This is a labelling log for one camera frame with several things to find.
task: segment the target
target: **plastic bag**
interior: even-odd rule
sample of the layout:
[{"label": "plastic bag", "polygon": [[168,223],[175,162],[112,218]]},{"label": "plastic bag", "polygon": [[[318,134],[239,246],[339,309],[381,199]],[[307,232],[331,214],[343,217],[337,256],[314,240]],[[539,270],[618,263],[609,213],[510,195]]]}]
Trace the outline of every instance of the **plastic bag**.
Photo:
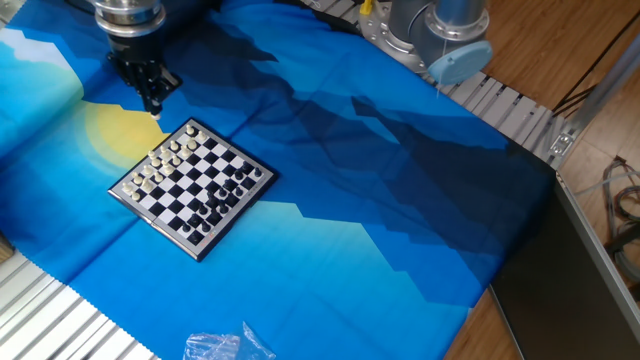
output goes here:
[{"label": "plastic bag", "polygon": [[192,334],[187,339],[183,360],[272,360],[251,328],[242,323],[241,334]]}]

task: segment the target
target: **chess piece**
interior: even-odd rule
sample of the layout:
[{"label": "chess piece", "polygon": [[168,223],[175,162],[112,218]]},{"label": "chess piece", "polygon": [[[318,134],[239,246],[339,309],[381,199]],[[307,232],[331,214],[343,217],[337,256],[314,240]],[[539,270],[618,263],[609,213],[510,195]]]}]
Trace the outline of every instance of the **chess piece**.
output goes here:
[{"label": "chess piece", "polygon": [[193,140],[193,138],[190,138],[189,140],[187,140],[187,147],[189,148],[189,150],[195,150],[198,147],[198,143]]},{"label": "chess piece", "polygon": [[207,140],[207,135],[205,135],[202,131],[199,131],[198,136],[196,136],[196,140],[204,142],[205,140]]},{"label": "chess piece", "polygon": [[189,150],[187,145],[182,145],[182,150],[180,151],[180,155],[182,155],[182,157],[185,159],[191,156],[191,150]]},{"label": "chess piece", "polygon": [[173,174],[173,172],[176,170],[176,168],[171,166],[171,164],[169,164],[167,160],[162,160],[162,168],[164,169],[164,173],[167,175]]},{"label": "chess piece", "polygon": [[122,191],[127,195],[131,195],[133,193],[133,186],[129,183],[122,183]]},{"label": "chess piece", "polygon": [[149,179],[144,179],[142,180],[142,185],[140,185],[140,189],[144,190],[145,192],[150,192],[151,190],[153,190],[153,185],[151,184]]},{"label": "chess piece", "polygon": [[142,173],[147,175],[147,176],[149,176],[149,175],[153,174],[153,168],[151,166],[149,166],[149,165],[145,165],[142,168]]},{"label": "chess piece", "polygon": [[131,177],[133,177],[134,184],[136,185],[142,184],[142,176],[140,176],[140,174],[138,174],[137,172],[131,173]]}]

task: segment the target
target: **black cable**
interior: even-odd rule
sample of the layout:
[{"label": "black cable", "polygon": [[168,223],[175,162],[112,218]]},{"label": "black cable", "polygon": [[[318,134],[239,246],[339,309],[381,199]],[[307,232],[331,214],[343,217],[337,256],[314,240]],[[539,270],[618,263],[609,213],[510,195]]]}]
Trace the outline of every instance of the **black cable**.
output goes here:
[{"label": "black cable", "polygon": [[589,76],[589,74],[593,71],[593,69],[596,68],[596,66],[598,66],[598,64],[600,63],[600,61],[602,61],[602,59],[604,58],[604,56],[609,52],[609,50],[611,50],[611,48],[613,47],[613,45],[620,39],[620,37],[622,37],[622,35],[629,30],[629,28],[631,27],[631,25],[633,25],[633,23],[638,20],[638,18],[640,18],[640,10],[631,18],[631,20],[629,20],[625,26],[620,29],[620,31],[618,32],[618,34],[616,34],[616,36],[609,42],[609,44],[607,45],[607,47],[602,51],[602,53],[600,53],[600,56],[598,56],[598,58],[593,62],[593,64],[591,64],[591,66],[589,67],[589,69],[587,69],[587,71],[582,75],[582,77],[580,78],[580,80],[578,80],[578,82],[573,85],[573,87],[571,88],[571,90],[569,90],[564,97],[562,98],[562,100],[560,100],[560,102],[558,103],[558,105],[556,105],[556,107],[553,109],[553,112],[555,113],[560,107],[562,107],[568,100],[569,96],[571,95],[571,93],[573,93],[574,91],[576,91],[576,89],[578,88],[578,86],[580,86],[580,84],[584,81],[584,79],[587,78],[587,76]]}]

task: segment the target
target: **blue fabric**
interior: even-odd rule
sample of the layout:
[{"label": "blue fabric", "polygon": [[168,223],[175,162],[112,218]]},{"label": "blue fabric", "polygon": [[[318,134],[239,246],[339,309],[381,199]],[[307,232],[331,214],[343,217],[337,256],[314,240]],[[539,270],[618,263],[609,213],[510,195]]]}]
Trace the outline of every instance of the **blue fabric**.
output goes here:
[{"label": "blue fabric", "polygon": [[280,178],[196,263],[106,192],[135,141],[96,136],[117,123],[97,104],[142,110],[107,49],[61,1],[0,31],[0,229],[163,359],[242,321],[282,359],[442,358],[550,193],[545,164],[362,38],[236,0],[168,42],[184,85],[158,125],[196,117]]}]

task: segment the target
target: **wooden floor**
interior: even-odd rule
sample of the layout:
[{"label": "wooden floor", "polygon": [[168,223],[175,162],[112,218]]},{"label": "wooden floor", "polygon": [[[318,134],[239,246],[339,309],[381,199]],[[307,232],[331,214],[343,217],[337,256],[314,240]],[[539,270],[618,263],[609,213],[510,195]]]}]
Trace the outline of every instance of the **wooden floor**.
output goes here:
[{"label": "wooden floor", "polygon": [[[495,56],[485,71],[541,105],[555,107],[609,42],[640,10],[637,0],[490,0],[488,38]],[[596,84],[640,33],[636,21],[576,89]],[[591,123],[560,172],[573,192],[602,179],[617,155],[640,170],[640,71]],[[617,192],[627,180],[612,185]],[[578,198],[596,233],[608,241],[602,190]],[[639,204],[630,204],[639,209]],[[640,264],[640,246],[629,246]],[[447,360],[520,359],[489,293],[456,337]]]}]

